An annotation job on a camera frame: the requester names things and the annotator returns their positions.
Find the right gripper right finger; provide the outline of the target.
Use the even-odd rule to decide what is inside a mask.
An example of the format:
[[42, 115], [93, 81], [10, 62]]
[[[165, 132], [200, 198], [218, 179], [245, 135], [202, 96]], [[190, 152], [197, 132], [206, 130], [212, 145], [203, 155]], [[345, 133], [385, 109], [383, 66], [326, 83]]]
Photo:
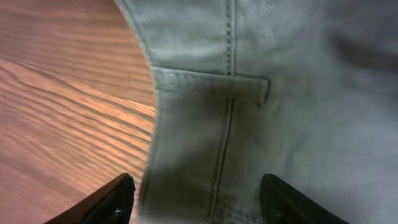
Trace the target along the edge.
[[274, 174], [262, 177], [260, 201], [267, 224], [348, 224]]

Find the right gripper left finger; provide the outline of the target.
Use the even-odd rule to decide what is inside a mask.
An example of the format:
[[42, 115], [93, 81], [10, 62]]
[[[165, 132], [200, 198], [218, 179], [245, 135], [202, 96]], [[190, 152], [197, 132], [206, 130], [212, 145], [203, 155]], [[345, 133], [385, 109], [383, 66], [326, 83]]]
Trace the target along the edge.
[[134, 179], [122, 173], [45, 224], [129, 224]]

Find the grey shorts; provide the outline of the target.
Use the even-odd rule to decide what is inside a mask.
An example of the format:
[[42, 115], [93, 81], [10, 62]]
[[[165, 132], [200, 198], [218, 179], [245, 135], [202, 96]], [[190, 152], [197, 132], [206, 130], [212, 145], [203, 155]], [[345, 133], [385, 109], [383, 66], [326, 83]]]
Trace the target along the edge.
[[397, 1], [118, 1], [157, 112], [145, 223], [269, 223], [274, 174], [349, 223], [397, 222]]

